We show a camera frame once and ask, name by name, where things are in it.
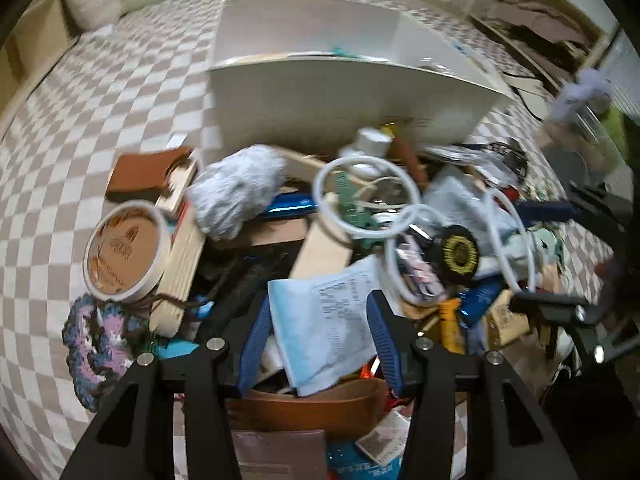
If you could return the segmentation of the white blue printed sachet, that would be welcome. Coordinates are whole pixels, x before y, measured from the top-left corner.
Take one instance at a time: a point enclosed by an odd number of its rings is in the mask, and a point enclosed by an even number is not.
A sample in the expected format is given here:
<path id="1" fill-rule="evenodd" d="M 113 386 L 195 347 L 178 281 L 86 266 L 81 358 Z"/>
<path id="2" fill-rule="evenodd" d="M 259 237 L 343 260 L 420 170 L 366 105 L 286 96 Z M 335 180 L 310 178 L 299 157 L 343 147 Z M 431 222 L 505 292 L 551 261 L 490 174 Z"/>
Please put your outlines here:
<path id="1" fill-rule="evenodd" d="M 299 396 L 334 386 L 374 358 L 366 305 L 382 275 L 380 258 L 367 256 L 337 274 L 268 284 L 274 336 Z"/>

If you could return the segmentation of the white fluffy yarn ball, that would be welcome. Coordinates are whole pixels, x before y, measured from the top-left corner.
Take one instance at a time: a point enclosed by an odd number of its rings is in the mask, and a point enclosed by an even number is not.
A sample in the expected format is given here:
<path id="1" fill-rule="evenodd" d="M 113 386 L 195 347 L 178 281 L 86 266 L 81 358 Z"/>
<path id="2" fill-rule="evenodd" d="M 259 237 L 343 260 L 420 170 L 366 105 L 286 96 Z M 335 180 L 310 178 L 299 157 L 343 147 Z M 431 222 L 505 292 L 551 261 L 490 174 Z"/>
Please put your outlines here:
<path id="1" fill-rule="evenodd" d="M 279 194 L 286 160 L 255 144 L 208 165 L 186 190 L 201 231 L 212 240 L 233 240 Z"/>

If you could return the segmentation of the light wooden block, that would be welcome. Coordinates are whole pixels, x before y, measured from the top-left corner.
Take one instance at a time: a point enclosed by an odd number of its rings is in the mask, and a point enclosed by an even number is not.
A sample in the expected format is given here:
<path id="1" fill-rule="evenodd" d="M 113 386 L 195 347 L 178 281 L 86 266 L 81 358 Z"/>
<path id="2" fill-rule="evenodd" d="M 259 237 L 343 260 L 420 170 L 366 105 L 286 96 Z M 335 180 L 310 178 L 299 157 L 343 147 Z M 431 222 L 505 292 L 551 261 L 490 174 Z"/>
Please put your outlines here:
<path id="1" fill-rule="evenodd" d="M 344 270 L 352 260 L 352 240 L 326 215 L 314 214 L 289 278 L 318 278 Z"/>

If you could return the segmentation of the black gold round cap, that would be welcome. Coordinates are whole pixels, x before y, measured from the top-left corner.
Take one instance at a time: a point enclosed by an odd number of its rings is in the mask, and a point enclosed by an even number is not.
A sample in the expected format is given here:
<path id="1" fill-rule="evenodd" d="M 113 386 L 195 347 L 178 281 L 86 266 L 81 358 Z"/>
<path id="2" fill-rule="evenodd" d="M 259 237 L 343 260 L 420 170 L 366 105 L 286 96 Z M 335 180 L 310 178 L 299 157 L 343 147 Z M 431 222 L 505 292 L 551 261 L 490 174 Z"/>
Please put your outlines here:
<path id="1" fill-rule="evenodd" d="M 469 284 L 480 265 L 476 239 L 468 229 L 457 224 L 438 230 L 431 256 L 436 274 L 450 284 Z"/>

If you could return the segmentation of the brown leather belt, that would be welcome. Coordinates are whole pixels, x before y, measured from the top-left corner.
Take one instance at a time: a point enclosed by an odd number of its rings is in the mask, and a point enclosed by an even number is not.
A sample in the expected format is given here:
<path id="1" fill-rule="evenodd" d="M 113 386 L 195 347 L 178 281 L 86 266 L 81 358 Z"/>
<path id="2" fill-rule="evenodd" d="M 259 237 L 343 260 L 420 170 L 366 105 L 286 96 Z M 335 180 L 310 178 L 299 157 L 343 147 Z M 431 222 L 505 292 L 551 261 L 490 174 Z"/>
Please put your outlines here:
<path id="1" fill-rule="evenodd" d="M 385 416 L 386 383 L 355 379 L 312 396 L 252 390 L 227 402 L 231 427 L 252 431 L 322 430 L 334 441 L 363 437 Z"/>

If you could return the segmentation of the blue metallic pen tube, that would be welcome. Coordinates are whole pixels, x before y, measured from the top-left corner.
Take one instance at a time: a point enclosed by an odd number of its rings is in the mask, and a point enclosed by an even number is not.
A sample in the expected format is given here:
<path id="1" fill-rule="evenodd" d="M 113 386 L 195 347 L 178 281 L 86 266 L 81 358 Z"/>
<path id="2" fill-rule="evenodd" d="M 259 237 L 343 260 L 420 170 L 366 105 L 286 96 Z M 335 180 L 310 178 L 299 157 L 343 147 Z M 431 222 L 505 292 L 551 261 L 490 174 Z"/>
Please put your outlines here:
<path id="1" fill-rule="evenodd" d="M 316 209 L 316 203 L 309 193 L 282 193 L 272 200 L 260 216 L 270 220 L 295 219 L 313 214 Z"/>

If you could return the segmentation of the crocheted purple pink coaster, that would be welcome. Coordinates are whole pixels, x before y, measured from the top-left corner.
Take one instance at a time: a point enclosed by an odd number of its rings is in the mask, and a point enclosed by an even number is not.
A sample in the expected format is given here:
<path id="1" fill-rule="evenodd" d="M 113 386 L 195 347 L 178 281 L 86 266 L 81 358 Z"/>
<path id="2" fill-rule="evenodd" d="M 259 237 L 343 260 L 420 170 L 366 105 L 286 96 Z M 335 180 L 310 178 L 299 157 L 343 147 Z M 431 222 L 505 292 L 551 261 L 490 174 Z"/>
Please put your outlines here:
<path id="1" fill-rule="evenodd" d="M 96 413 L 134 362 L 148 322 L 121 304 L 78 297 L 62 329 L 66 364 L 80 404 Z"/>

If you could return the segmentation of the round brown lidded tub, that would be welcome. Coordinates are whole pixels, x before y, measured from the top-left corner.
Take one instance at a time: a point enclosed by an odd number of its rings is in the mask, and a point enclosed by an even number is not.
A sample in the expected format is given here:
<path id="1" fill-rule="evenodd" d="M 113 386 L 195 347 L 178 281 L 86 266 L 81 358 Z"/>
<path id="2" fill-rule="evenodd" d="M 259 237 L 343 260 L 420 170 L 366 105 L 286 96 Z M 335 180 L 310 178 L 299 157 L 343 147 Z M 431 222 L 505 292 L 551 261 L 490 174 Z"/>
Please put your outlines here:
<path id="1" fill-rule="evenodd" d="M 171 250 L 168 224 L 145 200 L 128 200 L 92 231 L 82 275 L 92 296 L 132 304 L 160 284 Z"/>

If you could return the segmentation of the white bottle with cap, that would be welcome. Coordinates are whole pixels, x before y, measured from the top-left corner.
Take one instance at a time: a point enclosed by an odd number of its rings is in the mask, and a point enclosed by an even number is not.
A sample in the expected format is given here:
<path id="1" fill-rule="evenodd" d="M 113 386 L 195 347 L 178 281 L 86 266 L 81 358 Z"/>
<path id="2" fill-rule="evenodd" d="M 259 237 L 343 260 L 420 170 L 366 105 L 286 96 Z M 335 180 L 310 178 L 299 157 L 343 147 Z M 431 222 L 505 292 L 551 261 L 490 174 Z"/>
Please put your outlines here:
<path id="1" fill-rule="evenodd" d="M 381 130 L 370 127 L 360 128 L 352 143 L 343 146 L 338 154 L 341 157 L 367 155 L 384 158 L 392 142 L 392 137 Z M 352 165 L 349 171 L 355 177 L 365 181 L 373 181 L 382 177 L 381 170 L 363 162 Z"/>

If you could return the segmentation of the brown leather wallet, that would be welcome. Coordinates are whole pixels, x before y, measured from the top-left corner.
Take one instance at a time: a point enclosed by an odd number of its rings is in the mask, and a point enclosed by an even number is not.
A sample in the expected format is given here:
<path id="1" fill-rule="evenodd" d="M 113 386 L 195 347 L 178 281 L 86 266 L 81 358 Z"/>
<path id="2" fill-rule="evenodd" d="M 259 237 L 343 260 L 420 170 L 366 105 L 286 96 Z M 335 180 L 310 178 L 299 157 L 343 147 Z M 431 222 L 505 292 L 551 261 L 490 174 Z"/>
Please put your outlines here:
<path id="1" fill-rule="evenodd" d="M 148 200 L 155 203 L 170 192 L 169 177 L 189 161 L 193 148 L 183 146 L 153 153 L 121 154 L 108 180 L 105 198 L 112 203 Z"/>

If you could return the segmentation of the large white cardboard box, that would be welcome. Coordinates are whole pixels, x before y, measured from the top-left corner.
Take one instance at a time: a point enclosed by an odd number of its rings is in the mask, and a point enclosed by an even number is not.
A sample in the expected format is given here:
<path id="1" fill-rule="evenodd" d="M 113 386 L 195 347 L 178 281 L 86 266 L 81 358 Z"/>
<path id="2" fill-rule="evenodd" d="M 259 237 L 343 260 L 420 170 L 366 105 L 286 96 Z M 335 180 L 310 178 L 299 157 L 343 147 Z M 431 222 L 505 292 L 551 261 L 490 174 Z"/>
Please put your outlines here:
<path id="1" fill-rule="evenodd" d="M 329 154 L 363 127 L 465 140 L 513 101 L 498 70 L 409 13 L 345 0 L 228 0 L 210 81 L 222 154 Z"/>

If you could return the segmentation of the wooden bedside shelf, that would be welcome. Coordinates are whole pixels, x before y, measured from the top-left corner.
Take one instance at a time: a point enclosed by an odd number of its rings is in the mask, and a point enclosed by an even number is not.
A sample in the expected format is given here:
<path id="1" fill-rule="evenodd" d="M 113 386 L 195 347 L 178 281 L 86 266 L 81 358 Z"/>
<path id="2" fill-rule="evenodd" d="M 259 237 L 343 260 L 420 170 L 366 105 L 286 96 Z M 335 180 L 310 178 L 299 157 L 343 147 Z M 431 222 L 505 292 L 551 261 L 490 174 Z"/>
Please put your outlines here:
<path id="1" fill-rule="evenodd" d="M 62 0 L 34 0 L 1 48 L 1 137 L 38 84 L 76 44 Z"/>

